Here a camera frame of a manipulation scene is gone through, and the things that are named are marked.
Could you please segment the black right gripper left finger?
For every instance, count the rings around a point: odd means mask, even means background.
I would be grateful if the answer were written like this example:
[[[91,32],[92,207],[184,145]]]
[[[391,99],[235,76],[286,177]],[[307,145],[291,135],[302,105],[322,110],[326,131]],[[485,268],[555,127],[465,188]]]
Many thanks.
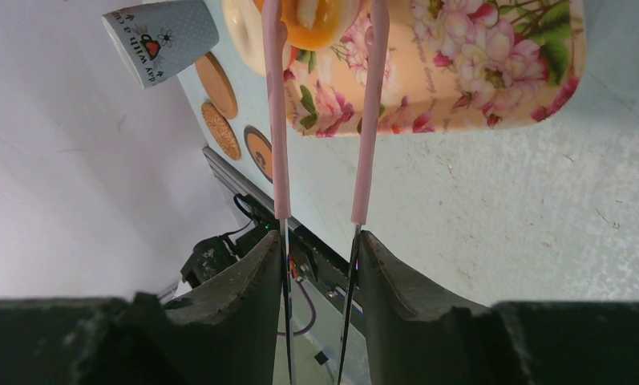
[[[122,298],[0,300],[0,384],[270,384],[281,236],[167,304]]]

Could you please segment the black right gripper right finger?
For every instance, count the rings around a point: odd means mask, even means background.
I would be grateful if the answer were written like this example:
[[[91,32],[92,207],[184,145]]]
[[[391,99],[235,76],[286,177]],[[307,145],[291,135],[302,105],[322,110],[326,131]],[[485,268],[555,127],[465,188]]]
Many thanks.
[[[639,302],[497,302],[452,293],[359,237],[374,384],[639,384]]]

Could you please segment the pink handled metal tongs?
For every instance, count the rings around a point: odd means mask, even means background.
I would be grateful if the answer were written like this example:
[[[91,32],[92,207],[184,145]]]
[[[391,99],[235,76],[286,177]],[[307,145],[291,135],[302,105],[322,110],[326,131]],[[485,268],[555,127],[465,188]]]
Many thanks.
[[[265,58],[265,79],[267,83],[269,122],[271,130],[272,166],[273,166],[273,202],[274,214],[279,221],[284,245],[282,257],[285,267],[283,296],[285,320],[293,318],[291,296],[291,269],[289,257],[289,225],[291,217],[289,169],[287,153],[287,123],[285,114],[285,93],[283,91],[283,55],[288,32],[281,19],[282,5],[279,1],[265,1],[262,6],[261,22]],[[386,2],[371,3],[371,25],[365,33],[365,43],[369,53],[369,63],[364,95],[362,131],[360,136],[358,169],[354,186],[354,199],[351,220],[354,223],[354,236],[349,259],[346,295],[342,311],[341,349],[338,368],[334,376],[336,384],[342,383],[346,347],[348,342],[350,318],[353,305],[354,287],[357,281],[359,237],[366,223],[370,202],[370,190],[374,167],[374,150],[378,134],[378,117],[382,96],[382,83],[388,52],[390,16]]]

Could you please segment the orange glazed donut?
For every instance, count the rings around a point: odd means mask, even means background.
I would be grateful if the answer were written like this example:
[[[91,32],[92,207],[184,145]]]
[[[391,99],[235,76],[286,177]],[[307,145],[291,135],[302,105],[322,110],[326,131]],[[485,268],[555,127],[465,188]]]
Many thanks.
[[[306,51],[318,51],[336,43],[352,26],[364,1],[283,0],[281,22],[285,43]]]

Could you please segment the white donut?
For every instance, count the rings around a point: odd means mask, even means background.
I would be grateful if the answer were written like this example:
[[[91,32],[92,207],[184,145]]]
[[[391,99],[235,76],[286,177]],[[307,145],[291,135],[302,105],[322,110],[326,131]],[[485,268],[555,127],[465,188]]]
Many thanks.
[[[254,73],[265,77],[261,12],[250,0],[222,0],[220,4],[230,39],[241,60]]]

